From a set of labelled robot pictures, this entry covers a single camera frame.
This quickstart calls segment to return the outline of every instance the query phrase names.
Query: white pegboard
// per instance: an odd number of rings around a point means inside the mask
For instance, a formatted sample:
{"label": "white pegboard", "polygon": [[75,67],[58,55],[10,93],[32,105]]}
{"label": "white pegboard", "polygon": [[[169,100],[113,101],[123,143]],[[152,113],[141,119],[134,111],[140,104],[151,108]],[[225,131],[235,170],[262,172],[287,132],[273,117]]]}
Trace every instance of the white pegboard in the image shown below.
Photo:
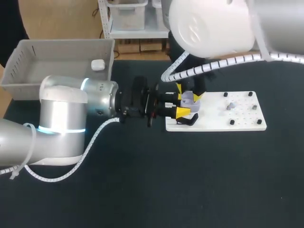
{"label": "white pegboard", "polygon": [[[205,93],[201,98],[199,119],[193,126],[177,124],[176,120],[166,117],[166,129],[169,132],[236,132],[236,131],[265,131],[267,124],[255,92]],[[236,107],[227,110],[230,103]]]}

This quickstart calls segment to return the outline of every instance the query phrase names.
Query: gray plastic tray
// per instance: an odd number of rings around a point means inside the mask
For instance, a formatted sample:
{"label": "gray plastic tray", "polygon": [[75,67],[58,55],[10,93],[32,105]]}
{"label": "gray plastic tray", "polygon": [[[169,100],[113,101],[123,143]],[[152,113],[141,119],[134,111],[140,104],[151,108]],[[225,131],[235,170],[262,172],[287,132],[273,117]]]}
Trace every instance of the gray plastic tray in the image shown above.
{"label": "gray plastic tray", "polygon": [[[10,56],[0,86],[14,100],[39,100],[39,87],[49,75],[110,80],[114,61],[113,39],[22,40]],[[94,59],[105,70],[91,69]]]}

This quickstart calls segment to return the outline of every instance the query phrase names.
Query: wooden floor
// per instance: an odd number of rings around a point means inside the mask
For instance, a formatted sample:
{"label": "wooden floor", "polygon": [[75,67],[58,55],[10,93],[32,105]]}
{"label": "wooden floor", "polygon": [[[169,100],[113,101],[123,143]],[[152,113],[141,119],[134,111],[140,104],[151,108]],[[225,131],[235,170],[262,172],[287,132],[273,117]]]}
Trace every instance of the wooden floor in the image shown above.
{"label": "wooden floor", "polygon": [[[102,31],[100,14],[92,17],[97,0],[20,0],[20,12],[30,39],[93,39]],[[129,54],[117,59],[166,60],[165,54]],[[3,68],[0,66],[0,78]],[[0,88],[0,118],[10,102]]]}

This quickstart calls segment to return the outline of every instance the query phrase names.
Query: cable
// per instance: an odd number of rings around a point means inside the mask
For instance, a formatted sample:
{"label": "cable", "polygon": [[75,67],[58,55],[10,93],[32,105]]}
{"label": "cable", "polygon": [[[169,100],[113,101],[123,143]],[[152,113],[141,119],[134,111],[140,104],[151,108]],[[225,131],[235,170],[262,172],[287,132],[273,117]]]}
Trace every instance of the cable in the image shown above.
{"label": "cable", "polygon": [[0,175],[3,175],[5,173],[9,173],[9,172],[13,172],[14,170],[16,170],[18,168],[18,166],[13,166],[4,170],[0,170]]}
{"label": "cable", "polygon": [[[200,75],[206,72],[210,72],[217,69],[222,69],[229,66],[234,66],[243,63],[252,63],[264,61],[261,54],[252,54],[245,56],[238,56],[233,58],[227,58],[220,61],[215,61],[208,64],[203,64],[198,67],[194,67],[189,70],[182,71],[180,73],[172,74],[172,72],[188,57],[189,53],[184,52],[161,76],[163,82],[174,82],[178,80],[185,79],[187,77],[192,77],[195,75]],[[270,53],[271,58],[274,61],[284,61],[304,64],[304,56],[282,54],[282,53]]]}
{"label": "cable", "polygon": [[115,56],[114,59],[116,59],[120,56],[120,53],[118,51],[114,51],[114,53],[117,53],[117,56]]}
{"label": "cable", "polygon": [[24,159],[23,163],[21,165],[16,165],[4,170],[0,170],[0,175],[5,174],[5,173],[9,173],[12,172],[12,175],[10,177],[11,180],[13,180],[15,177],[19,176],[19,172],[23,169],[23,167],[29,162],[34,149],[35,149],[35,144],[36,144],[36,136],[37,136],[37,132],[36,132],[36,128],[34,125],[32,125],[31,123],[25,123],[23,124],[24,126],[29,126],[32,130],[32,142],[30,144],[29,150],[28,150],[28,154],[26,156],[26,158]]}
{"label": "cable", "polygon": [[99,11],[99,5],[98,5],[98,3],[97,3],[97,8],[96,8],[96,9],[93,11],[93,13],[92,13],[92,17],[93,17],[93,18],[96,17],[98,11]]}
{"label": "cable", "polygon": [[101,30],[100,35],[99,35],[100,39],[101,39],[101,36],[103,35],[103,33],[104,33],[104,30]]}
{"label": "cable", "polygon": [[94,141],[96,140],[96,138],[98,137],[99,133],[110,123],[119,123],[119,118],[113,118],[113,119],[109,119],[106,122],[104,122],[95,132],[94,136],[92,137],[89,145],[87,146],[84,154],[82,155],[81,159],[79,160],[79,162],[74,166],[74,168],[68,172],[67,174],[58,177],[58,178],[44,178],[39,176],[38,174],[36,174],[33,170],[31,170],[31,168],[29,166],[25,166],[25,169],[28,171],[28,173],[30,175],[32,175],[33,177],[35,177],[36,179],[43,181],[43,182],[59,182],[59,181],[63,181],[64,179],[68,178],[69,176],[71,176],[78,168],[79,166],[82,164],[82,162],[85,160],[87,154],[89,153]]}
{"label": "cable", "polygon": [[35,149],[35,145],[36,145],[36,139],[37,139],[37,132],[36,132],[36,128],[34,125],[32,125],[31,123],[25,123],[23,124],[24,126],[30,126],[31,130],[32,130],[32,142],[30,144],[29,150],[28,150],[28,154],[26,156],[26,158],[24,159],[23,163],[18,166],[18,168],[16,170],[14,170],[12,172],[12,175],[10,177],[11,180],[13,180],[15,177],[19,176],[19,172],[23,169],[23,167],[29,162],[30,158],[32,157],[32,154],[34,152]]}

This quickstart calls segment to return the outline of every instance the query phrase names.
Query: white spiral cable wrap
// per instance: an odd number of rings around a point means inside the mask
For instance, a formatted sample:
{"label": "white spiral cable wrap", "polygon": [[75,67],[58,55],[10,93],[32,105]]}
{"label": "white spiral cable wrap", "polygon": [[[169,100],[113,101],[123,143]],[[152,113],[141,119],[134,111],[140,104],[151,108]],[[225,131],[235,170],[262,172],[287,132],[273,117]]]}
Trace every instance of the white spiral cable wrap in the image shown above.
{"label": "white spiral cable wrap", "polygon": [[[67,174],[61,176],[61,177],[58,177],[58,178],[44,178],[44,177],[41,177],[39,176],[38,174],[36,174],[29,166],[25,165],[24,168],[28,171],[28,173],[30,175],[32,175],[33,177],[35,177],[36,179],[40,180],[40,181],[43,181],[43,182],[59,182],[59,181],[63,181],[64,179],[68,178],[69,176],[71,176],[79,167],[80,165],[82,164],[82,162],[85,160],[87,154],[89,153],[94,141],[96,140],[96,138],[98,137],[98,135],[100,134],[100,132],[109,124],[111,123],[119,123],[119,118],[113,118],[113,119],[109,119],[107,121],[105,121],[98,129],[97,131],[95,132],[95,134],[93,135],[90,143],[88,144],[84,154],[82,155],[81,159],[79,160],[79,162],[74,166],[74,168],[68,172]],[[5,174],[5,173],[8,173],[8,172],[12,172],[14,170],[16,170],[18,168],[18,166],[14,166],[14,167],[11,167],[11,168],[8,168],[8,169],[4,169],[4,170],[1,170],[0,171],[0,175],[1,174]]]}
{"label": "white spiral cable wrap", "polygon": [[[245,56],[238,56],[233,58],[227,58],[212,63],[203,64],[198,67],[194,67],[189,70],[182,71],[180,73],[172,74],[172,72],[187,58],[188,52],[184,52],[161,76],[163,82],[174,82],[187,77],[200,75],[203,73],[210,72],[212,70],[222,69],[229,66],[234,66],[243,63],[252,63],[264,61],[261,54],[252,54]],[[270,53],[271,58],[274,61],[292,62],[304,64],[304,56],[282,54],[282,53]]]}

